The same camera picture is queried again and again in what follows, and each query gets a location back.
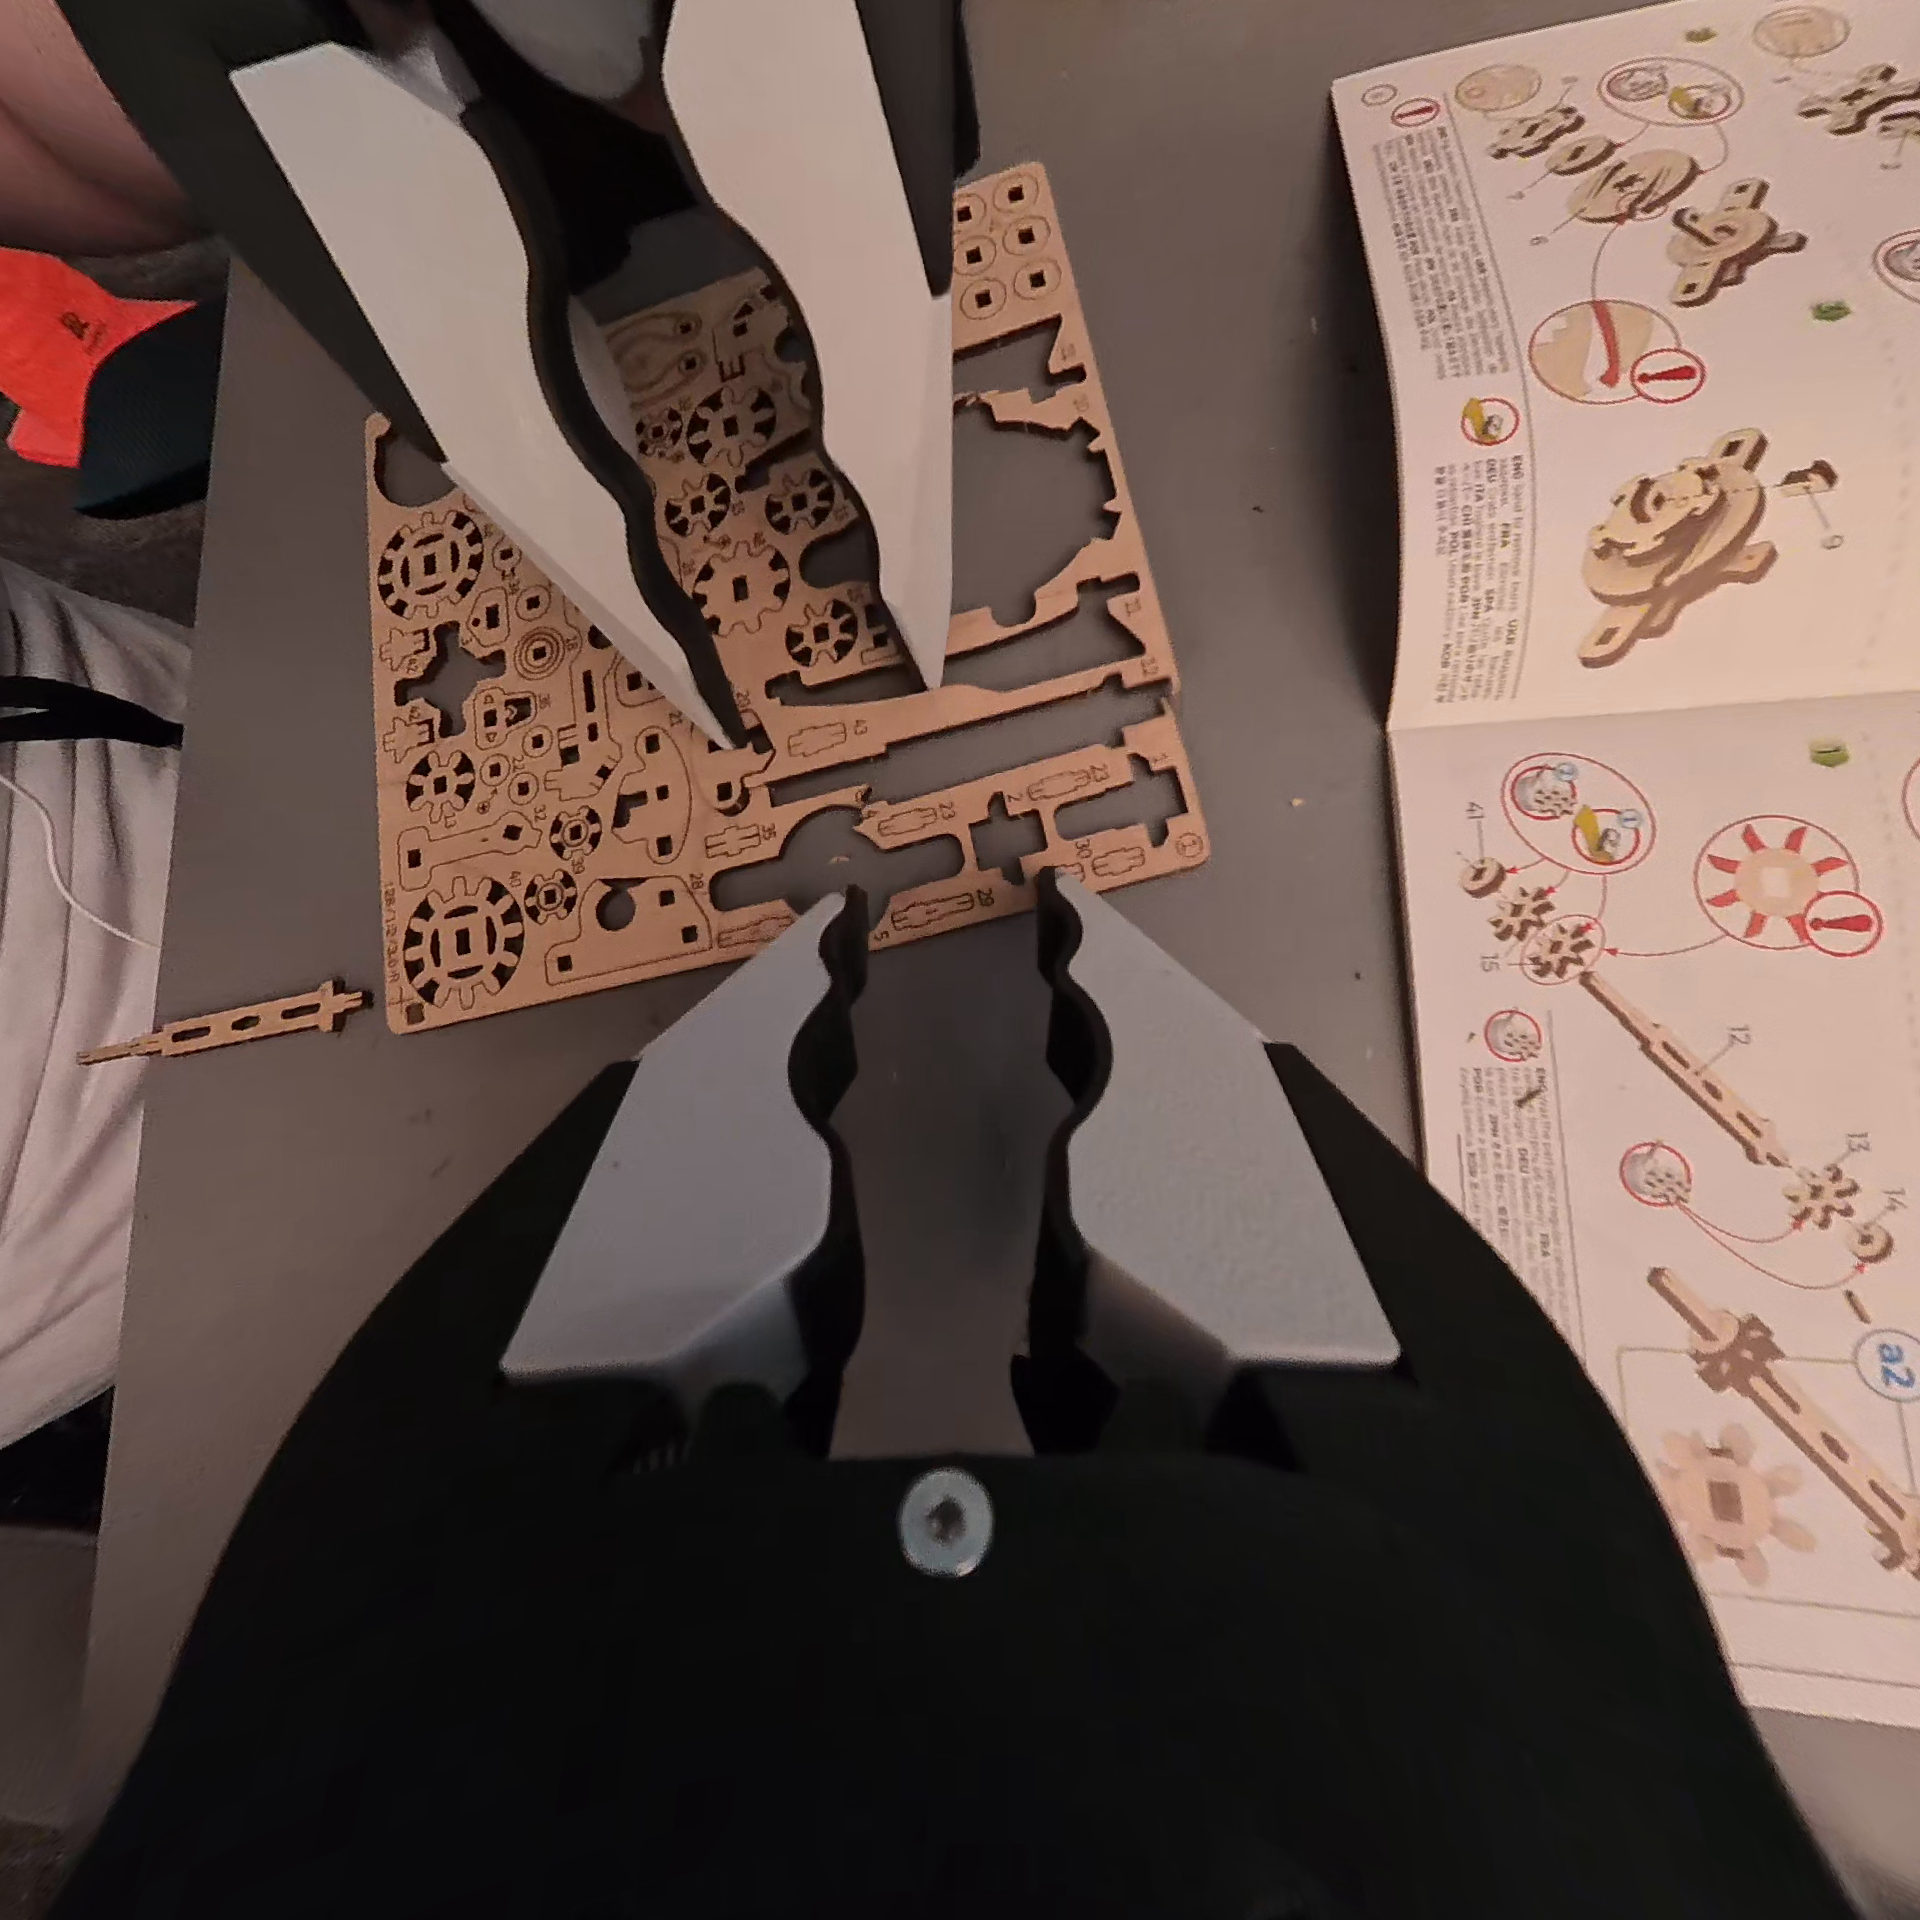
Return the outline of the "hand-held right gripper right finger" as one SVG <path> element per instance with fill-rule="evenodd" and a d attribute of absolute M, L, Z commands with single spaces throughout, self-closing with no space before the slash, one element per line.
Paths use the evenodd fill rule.
<path fill-rule="evenodd" d="M 1096 1449 L 1128 1387 L 1202 1434 L 1251 1369 L 1393 1369 L 1263 1032 L 1063 868 L 1040 875 L 1035 928 L 1070 1112 L 1020 1356 L 1033 1449 Z"/>

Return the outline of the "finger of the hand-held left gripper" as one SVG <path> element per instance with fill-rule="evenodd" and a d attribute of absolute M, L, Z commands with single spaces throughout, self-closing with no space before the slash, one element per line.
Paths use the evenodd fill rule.
<path fill-rule="evenodd" d="M 666 107 L 720 212 L 776 266 L 811 344 L 818 430 L 875 538 L 926 688 L 951 589 L 955 2 L 672 2 Z"/>
<path fill-rule="evenodd" d="M 444 36 L 335 38 L 234 90 L 436 431 L 442 467 L 710 737 L 746 744 L 708 615 L 659 547 L 628 396 L 571 295 L 557 200 Z"/>

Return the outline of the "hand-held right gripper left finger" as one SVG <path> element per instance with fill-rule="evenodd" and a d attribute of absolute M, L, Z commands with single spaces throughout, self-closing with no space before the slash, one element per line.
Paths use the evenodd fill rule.
<path fill-rule="evenodd" d="M 822 899 L 638 1057 L 502 1354 L 517 1382 L 638 1379 L 689 1421 L 759 1387 L 828 1450 L 865 1317 L 853 1174 L 867 900 Z"/>

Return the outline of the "laser-cut wooden parts sheet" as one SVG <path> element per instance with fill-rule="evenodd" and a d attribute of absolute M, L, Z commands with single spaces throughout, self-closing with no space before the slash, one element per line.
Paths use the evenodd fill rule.
<path fill-rule="evenodd" d="M 955 611 L 915 684 L 875 586 L 808 584 L 858 524 L 808 450 L 785 304 L 762 271 L 607 325 L 663 554 L 732 674 L 746 744 L 710 742 L 465 495 L 405 507 L 369 417 L 369 596 L 388 1021 L 454 1021 L 736 962 L 795 906 L 725 903 L 815 817 L 881 854 L 947 848 L 873 945 L 1020 916 L 1033 872 L 1103 893 L 1207 865 L 1180 669 L 1042 159 L 955 193 L 955 357 L 1040 337 L 1054 389 L 961 392 L 1108 479 L 1091 535 L 1003 620 Z"/>

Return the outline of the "person's left forearm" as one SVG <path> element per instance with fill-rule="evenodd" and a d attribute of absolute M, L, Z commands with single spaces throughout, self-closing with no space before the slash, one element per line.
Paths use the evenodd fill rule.
<path fill-rule="evenodd" d="M 204 236 L 58 10 L 4 8 L 4 243 L 127 257 Z"/>

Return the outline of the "orange cloth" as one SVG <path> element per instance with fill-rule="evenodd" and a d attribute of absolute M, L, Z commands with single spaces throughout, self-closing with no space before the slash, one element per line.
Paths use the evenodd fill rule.
<path fill-rule="evenodd" d="M 8 447 L 37 467 L 75 468 L 88 387 L 105 360 L 190 300 L 127 300 L 51 253 L 4 249 L 4 396 Z"/>

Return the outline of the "slotted wooden axle strip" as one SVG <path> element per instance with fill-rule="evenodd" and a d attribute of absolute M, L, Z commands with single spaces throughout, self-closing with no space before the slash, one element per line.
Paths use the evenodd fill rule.
<path fill-rule="evenodd" d="M 345 989 L 339 979 L 327 979 L 307 993 L 238 1005 L 221 1014 L 200 1014 L 174 1018 L 143 1035 L 89 1046 L 75 1056 L 80 1066 L 108 1066 L 115 1062 L 140 1057 L 182 1057 L 188 1052 L 209 1052 L 231 1045 L 254 1045 L 275 1035 L 336 1032 L 339 1025 L 364 1010 L 369 991 Z"/>

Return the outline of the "white cloth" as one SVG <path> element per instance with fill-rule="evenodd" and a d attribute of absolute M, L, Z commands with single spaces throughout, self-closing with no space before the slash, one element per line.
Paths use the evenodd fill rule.
<path fill-rule="evenodd" d="M 143 1070 L 75 1056 L 154 1018 L 179 749 L 99 700 L 174 728 L 188 678 L 188 629 L 4 563 L 4 1446 L 119 1363 Z"/>

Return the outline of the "printed instruction booklet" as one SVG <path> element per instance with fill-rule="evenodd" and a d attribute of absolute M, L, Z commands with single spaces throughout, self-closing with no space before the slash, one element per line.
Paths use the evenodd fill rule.
<path fill-rule="evenodd" d="M 1917 1725 L 1917 5 L 1333 85 L 1402 471 L 1428 1180 L 1750 1704 Z"/>

